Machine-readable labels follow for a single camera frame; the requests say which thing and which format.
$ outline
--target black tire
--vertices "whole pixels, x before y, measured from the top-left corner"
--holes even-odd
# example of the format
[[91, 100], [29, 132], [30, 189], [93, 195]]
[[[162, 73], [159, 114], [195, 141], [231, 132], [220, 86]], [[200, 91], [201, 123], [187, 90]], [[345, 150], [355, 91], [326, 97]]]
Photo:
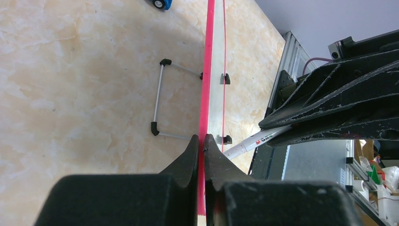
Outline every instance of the black tire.
[[152, 4], [155, 6], [155, 8], [158, 9], [163, 9], [165, 7], [164, 0], [152, 0]]

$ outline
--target marker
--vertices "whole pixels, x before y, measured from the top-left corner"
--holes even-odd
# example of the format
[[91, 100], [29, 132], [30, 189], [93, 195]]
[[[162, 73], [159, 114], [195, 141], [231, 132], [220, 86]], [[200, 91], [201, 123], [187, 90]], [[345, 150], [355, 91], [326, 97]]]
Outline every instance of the marker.
[[245, 153], [249, 152], [252, 149], [268, 142], [269, 140], [273, 139], [274, 137], [284, 133], [291, 129], [291, 126], [283, 126], [273, 129], [265, 129], [254, 135], [248, 137], [247, 139], [243, 140], [238, 145], [230, 148], [229, 150], [225, 151], [223, 154], [230, 160], [233, 158]]

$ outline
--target marble surface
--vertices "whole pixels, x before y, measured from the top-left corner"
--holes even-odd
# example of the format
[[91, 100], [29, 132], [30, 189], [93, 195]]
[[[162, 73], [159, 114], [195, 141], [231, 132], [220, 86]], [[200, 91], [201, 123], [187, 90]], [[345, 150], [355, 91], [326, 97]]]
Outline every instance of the marble surface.
[[[253, 0], [227, 7], [225, 131], [258, 131], [284, 40]], [[157, 173], [188, 141], [154, 137], [163, 58], [202, 71], [205, 0], [0, 1], [0, 225], [32, 225], [61, 177]], [[159, 130], [198, 132], [201, 82], [165, 69]], [[234, 163], [243, 171], [251, 153]]]

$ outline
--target toy car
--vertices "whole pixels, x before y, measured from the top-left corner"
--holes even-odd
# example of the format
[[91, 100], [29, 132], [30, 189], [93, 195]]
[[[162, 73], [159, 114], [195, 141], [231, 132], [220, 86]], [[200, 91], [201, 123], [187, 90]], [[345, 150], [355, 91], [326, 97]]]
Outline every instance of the toy car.
[[172, 0], [151, 0], [158, 9], [168, 10], [172, 6]]

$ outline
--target red line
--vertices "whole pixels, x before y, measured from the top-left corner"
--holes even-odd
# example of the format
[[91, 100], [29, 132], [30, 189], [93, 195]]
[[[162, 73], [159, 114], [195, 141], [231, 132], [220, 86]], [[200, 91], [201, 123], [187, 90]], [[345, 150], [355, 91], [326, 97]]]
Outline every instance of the red line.
[[[226, 75], [226, 59], [227, 59], [227, 39], [226, 39], [226, 8], [223, 0], [223, 21], [224, 21], [224, 75]], [[223, 115], [222, 115], [222, 137], [224, 137], [224, 103], [226, 94], [226, 79], [223, 84]]]
[[204, 140], [208, 131], [209, 90], [212, 67], [212, 43], [215, 0], [208, 0], [207, 31], [205, 34], [204, 70], [202, 76], [201, 115], [199, 118], [199, 156], [198, 156], [198, 206], [199, 215], [205, 215], [205, 172], [204, 172]]

